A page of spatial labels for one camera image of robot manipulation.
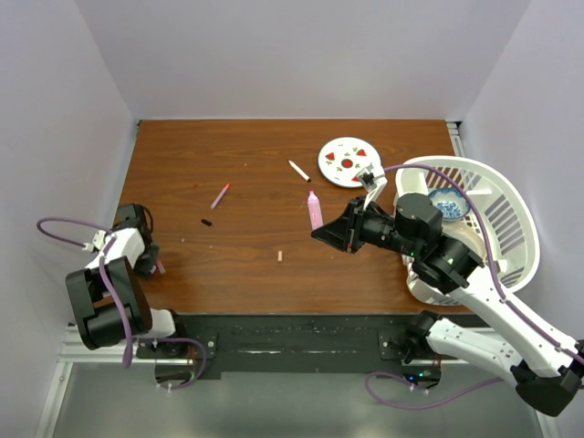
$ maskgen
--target white dish rack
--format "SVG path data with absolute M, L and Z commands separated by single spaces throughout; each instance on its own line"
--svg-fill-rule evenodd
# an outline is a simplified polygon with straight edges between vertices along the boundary
M 539 241 L 531 213 L 513 184 L 495 169 L 467 158 L 428 156 L 414 158 L 407 164 L 425 164 L 446 173 L 470 196 L 485 222 L 498 277 L 507 293 L 515 293 L 533 278 L 539 265 Z M 405 193 L 429 194 L 451 187 L 437 174 L 425 169 L 401 169 L 395 176 L 397 197 Z M 483 239 L 471 211 L 461 221 Z M 403 256 L 408 269 L 407 286 L 420 301 L 438 306 L 458 303 L 423 283 L 412 271 L 412 260 Z

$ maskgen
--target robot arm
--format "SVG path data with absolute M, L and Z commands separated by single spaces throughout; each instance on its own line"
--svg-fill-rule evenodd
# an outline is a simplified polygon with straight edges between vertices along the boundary
M 370 193 L 381 179 L 370 169 L 358 176 Z M 551 416 L 559 415 L 578 392 L 584 366 L 564 349 L 584 358 L 584 345 L 509 295 L 506 300 L 516 310 L 560 342 L 561 348 L 554 347 L 503 302 L 481 257 L 443 234 L 442 213 L 426 195 L 405 194 L 398 199 L 394 216 L 371 198 L 358 196 L 341 217 L 314 230 L 312 237 L 349 253 L 369 243 L 411 257 L 412 270 L 422 281 L 472 309 L 504 338 L 489 339 L 423 312 L 399 342 L 409 351 L 408 360 L 422 351 L 466 360 L 513 384 L 525 402 Z
M 119 311 L 114 303 L 104 300 L 109 293 L 99 275 L 102 257 L 105 257 L 106 274 L 126 309 L 132 336 L 157 339 L 175 332 L 172 312 L 151 309 L 137 279 L 137 276 L 151 276 L 159 251 L 152 241 L 144 208 L 137 204 L 123 205 L 118 217 L 120 221 L 112 227 L 112 235 L 98 232 L 94 237 L 97 256 L 66 279 L 79 334 L 89 349 L 109 347 L 125 337 Z M 115 236 L 113 245 L 105 251 L 112 236 Z

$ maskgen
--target laundry basket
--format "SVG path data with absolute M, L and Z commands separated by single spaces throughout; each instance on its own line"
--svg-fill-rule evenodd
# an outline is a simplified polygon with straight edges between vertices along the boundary
M 498 277 L 507 293 L 513 294 L 529 283 L 539 265 L 537 230 L 521 195 L 506 177 L 481 162 L 460 157 L 436 155 L 414 158 L 406 163 L 425 164 L 446 173 L 470 196 L 485 222 Z M 395 184 L 396 200 L 405 193 L 429 194 L 434 189 L 452 186 L 424 169 L 397 171 Z M 485 244 L 472 211 L 460 224 L 468 226 L 468 230 L 483 240 L 482 245 Z M 416 298 L 427 304 L 458 305 L 452 298 L 423 283 L 412 271 L 411 258 L 404 256 L 403 263 L 408 269 L 408 288 Z

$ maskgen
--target brown tabletop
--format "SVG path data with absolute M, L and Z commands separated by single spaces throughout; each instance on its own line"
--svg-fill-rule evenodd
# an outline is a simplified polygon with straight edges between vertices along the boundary
M 320 198 L 325 222 L 364 193 L 339 188 L 318 170 L 322 145 L 344 136 L 373 144 L 384 165 L 453 153 L 440 120 L 144 121 L 120 202 L 142 203 L 154 216 L 166 274 L 141 281 L 151 306 L 244 314 L 465 311 L 412 297 L 397 254 L 365 245 L 349 255 L 310 238 L 308 189 Z M 394 176 L 388 180 L 378 203 L 391 211 Z

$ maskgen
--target white plate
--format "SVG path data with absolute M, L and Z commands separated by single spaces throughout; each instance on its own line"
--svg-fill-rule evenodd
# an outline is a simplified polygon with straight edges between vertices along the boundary
M 377 150 L 365 140 L 339 137 L 318 153 L 318 168 L 331 183 L 355 189 L 362 187 L 355 175 L 370 164 L 381 164 Z

